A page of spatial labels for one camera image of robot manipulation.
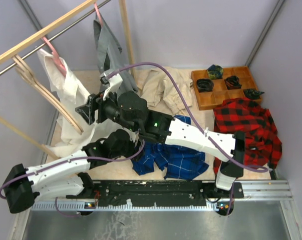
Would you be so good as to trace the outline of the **blue plaid shirt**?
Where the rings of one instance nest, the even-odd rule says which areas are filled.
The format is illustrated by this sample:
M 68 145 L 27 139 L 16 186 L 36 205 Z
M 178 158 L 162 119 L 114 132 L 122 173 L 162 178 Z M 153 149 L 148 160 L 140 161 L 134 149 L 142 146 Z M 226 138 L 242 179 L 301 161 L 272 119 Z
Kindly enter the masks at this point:
M 138 175 L 154 172 L 156 164 L 166 170 L 165 179 L 193 180 L 208 170 L 205 153 L 190 148 L 146 142 L 144 154 L 139 160 L 132 160 L 133 170 Z

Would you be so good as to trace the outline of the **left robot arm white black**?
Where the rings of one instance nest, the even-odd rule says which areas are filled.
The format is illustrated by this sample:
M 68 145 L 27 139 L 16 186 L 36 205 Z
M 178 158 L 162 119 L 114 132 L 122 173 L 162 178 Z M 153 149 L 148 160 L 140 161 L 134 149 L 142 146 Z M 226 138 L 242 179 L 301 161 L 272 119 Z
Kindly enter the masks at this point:
M 12 214 L 21 213 L 43 199 L 63 196 L 87 199 L 95 192 L 88 170 L 109 162 L 133 160 L 141 154 L 144 145 L 144 141 L 118 129 L 51 163 L 32 167 L 15 165 L 0 187 L 0 197 L 7 201 Z

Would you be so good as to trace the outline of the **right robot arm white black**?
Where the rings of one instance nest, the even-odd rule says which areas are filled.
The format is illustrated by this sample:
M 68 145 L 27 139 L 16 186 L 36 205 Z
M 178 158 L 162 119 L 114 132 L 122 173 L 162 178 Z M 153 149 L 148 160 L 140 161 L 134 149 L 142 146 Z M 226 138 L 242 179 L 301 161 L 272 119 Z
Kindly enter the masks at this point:
M 147 142 L 187 147 L 218 158 L 222 163 L 216 175 L 214 192 L 220 198 L 227 197 L 235 180 L 243 175 L 240 165 L 244 163 L 245 134 L 242 131 L 234 134 L 201 132 L 171 115 L 148 109 L 147 101 L 132 91 L 120 96 L 91 94 L 75 111 L 89 125 L 108 119 L 138 132 L 139 137 Z

